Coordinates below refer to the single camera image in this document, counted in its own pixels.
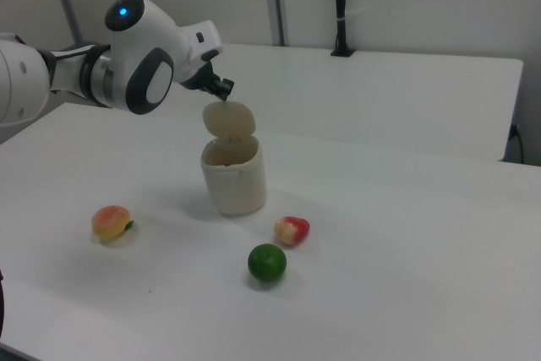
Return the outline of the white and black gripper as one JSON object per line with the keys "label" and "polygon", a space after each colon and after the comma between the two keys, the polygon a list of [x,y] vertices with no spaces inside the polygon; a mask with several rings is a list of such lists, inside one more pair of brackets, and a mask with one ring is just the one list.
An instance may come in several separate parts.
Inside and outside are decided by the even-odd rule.
{"label": "white and black gripper", "polygon": [[191,90],[202,90],[221,101],[231,95],[234,82],[214,74],[211,60],[223,51],[221,37],[210,20],[179,29],[188,41],[188,53],[178,68],[178,82]]}

